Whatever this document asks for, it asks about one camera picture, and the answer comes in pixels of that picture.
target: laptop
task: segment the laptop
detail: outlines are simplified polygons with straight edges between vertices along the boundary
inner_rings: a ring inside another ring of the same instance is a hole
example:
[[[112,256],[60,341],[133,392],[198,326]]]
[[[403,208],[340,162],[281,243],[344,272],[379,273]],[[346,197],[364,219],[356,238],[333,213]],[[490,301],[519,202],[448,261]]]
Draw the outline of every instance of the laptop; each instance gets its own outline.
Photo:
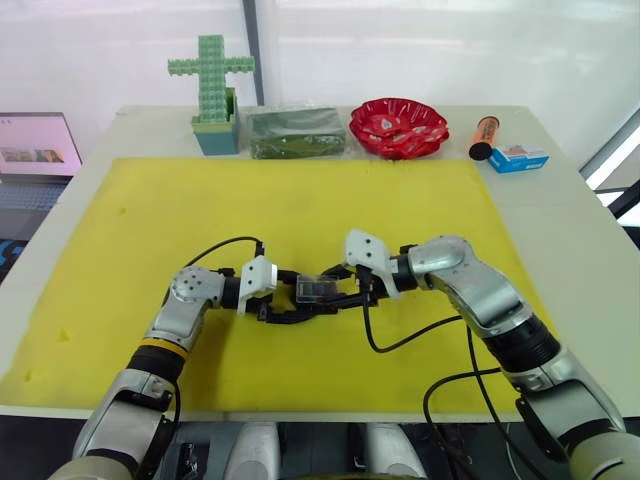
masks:
[[[30,240],[81,165],[62,113],[0,113],[0,239]]]

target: white wall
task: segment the white wall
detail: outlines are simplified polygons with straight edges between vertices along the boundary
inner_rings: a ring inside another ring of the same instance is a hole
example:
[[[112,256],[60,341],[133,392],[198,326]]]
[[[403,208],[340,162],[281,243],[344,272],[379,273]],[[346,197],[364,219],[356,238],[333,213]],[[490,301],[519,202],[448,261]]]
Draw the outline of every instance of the white wall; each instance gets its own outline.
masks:
[[[258,7],[268,103],[401,96],[527,105],[577,166],[640,106],[638,0],[259,0]]]
[[[0,110],[64,112],[86,157],[124,105],[197,104],[197,78],[170,77],[167,60],[213,33],[249,55],[241,0],[2,0]],[[227,83],[255,105],[253,75]]]

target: blue and white box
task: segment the blue and white box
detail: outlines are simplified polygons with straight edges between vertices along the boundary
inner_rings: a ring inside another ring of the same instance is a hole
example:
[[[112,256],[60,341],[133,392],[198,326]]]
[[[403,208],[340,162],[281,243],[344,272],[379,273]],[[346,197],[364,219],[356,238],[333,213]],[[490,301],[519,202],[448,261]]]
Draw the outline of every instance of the blue and white box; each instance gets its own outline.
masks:
[[[496,147],[489,163],[499,173],[520,172],[542,167],[549,155],[537,145],[508,145]]]

